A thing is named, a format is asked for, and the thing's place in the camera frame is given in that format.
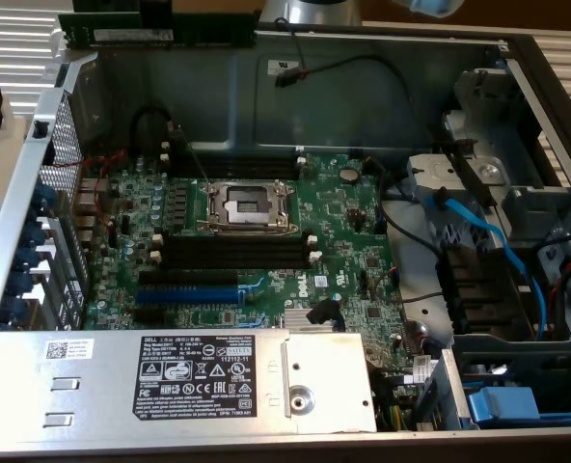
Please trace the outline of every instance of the connector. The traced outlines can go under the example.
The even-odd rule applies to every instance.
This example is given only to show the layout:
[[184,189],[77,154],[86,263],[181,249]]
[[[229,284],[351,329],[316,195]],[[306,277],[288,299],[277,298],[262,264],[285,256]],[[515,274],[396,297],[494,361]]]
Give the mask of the connector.
[[275,80],[275,87],[279,87],[280,89],[289,87],[290,85],[294,85],[299,80],[304,79],[305,75],[305,71],[298,67],[287,69],[277,76],[277,79]]

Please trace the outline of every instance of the green circuit board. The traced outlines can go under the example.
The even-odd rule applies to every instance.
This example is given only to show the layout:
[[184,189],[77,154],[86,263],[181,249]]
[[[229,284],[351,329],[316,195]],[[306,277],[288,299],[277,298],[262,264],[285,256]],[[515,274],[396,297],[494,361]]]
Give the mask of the green circuit board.
[[[307,174],[297,181],[285,181],[294,193],[288,197],[290,222],[298,233],[311,229],[318,238],[320,261],[305,270],[241,270],[239,284],[258,285],[242,304],[176,305],[168,307],[165,326],[143,325],[133,318],[138,275],[157,268],[150,259],[155,228],[171,235],[210,235],[198,225],[206,216],[205,182],[189,178],[167,178],[150,168],[120,171],[110,176],[118,186],[125,210],[117,210],[116,220],[130,218],[128,235],[118,236],[117,249],[108,247],[104,228],[95,233],[90,257],[92,288],[85,329],[121,330],[141,328],[229,328],[255,324],[259,328],[287,326],[286,310],[307,313],[313,304],[326,298],[341,300],[346,330],[364,338],[367,359],[377,366],[406,366],[407,352],[391,349],[392,339],[403,336],[402,307],[371,298],[361,291],[361,272],[370,282],[393,266],[387,236],[374,233],[377,190],[374,177],[360,175],[354,184],[340,179],[340,171],[361,172],[361,162],[346,154],[307,155]],[[245,183],[259,183],[245,180]],[[175,197],[186,190],[186,217],[183,225],[175,218]],[[358,209],[367,217],[360,231],[348,220],[348,210]],[[397,296],[391,280],[381,281],[380,290]]]

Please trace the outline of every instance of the black pcie slot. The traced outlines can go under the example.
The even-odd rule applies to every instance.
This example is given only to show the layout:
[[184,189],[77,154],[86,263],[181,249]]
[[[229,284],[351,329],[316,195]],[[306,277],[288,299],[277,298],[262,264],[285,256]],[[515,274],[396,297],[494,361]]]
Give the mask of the black pcie slot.
[[[173,158],[169,170],[173,177],[204,178],[191,155]],[[297,180],[299,177],[296,156],[293,154],[268,156],[201,152],[198,158],[209,178]]]
[[138,284],[140,286],[237,286],[238,275],[229,271],[151,270],[140,272]]
[[308,268],[306,237],[166,236],[165,269]]

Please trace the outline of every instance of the power supply label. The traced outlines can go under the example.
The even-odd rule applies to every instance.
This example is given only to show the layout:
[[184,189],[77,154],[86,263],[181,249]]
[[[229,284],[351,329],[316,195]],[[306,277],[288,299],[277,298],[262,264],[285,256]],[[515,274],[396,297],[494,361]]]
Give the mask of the power supply label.
[[133,413],[142,421],[258,415],[254,336],[142,337]]

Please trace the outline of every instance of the cpu socket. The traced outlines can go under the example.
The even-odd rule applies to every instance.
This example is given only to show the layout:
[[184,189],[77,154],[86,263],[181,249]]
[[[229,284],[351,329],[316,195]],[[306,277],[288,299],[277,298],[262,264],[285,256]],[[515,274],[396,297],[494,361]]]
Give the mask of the cpu socket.
[[287,197],[294,190],[278,180],[210,183],[203,191],[208,195],[206,220],[198,221],[203,230],[233,234],[298,231],[289,223],[287,212]]

